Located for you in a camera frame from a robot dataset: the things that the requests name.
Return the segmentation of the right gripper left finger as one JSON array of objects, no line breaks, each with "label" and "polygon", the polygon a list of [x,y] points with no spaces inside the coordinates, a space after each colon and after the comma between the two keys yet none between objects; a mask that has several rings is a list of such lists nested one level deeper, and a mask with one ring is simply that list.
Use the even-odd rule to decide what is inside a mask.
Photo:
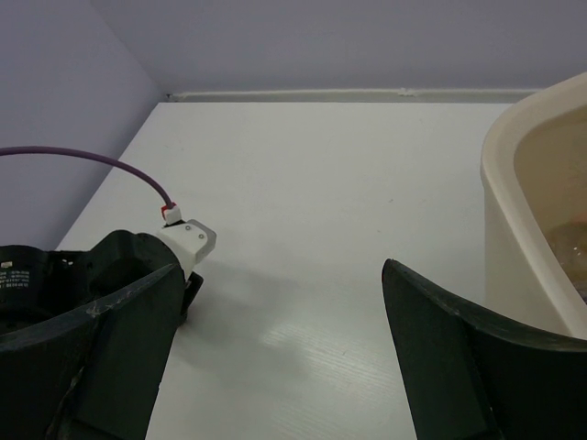
[{"label": "right gripper left finger", "polygon": [[143,439],[180,320],[176,265],[1,337],[4,439]]}]

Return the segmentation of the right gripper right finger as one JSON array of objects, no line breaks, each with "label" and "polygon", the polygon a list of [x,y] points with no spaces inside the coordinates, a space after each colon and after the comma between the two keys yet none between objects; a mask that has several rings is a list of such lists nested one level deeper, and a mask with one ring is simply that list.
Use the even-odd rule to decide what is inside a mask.
[{"label": "right gripper right finger", "polygon": [[585,438],[584,340],[495,313],[392,259],[382,293],[417,438]]}]

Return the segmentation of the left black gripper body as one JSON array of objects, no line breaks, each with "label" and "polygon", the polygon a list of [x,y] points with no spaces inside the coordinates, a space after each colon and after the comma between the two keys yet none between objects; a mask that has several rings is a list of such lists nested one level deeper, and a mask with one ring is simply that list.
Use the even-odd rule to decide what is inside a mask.
[{"label": "left black gripper body", "polygon": [[86,251],[1,247],[1,336],[48,321],[176,264],[153,235],[109,233]]}]

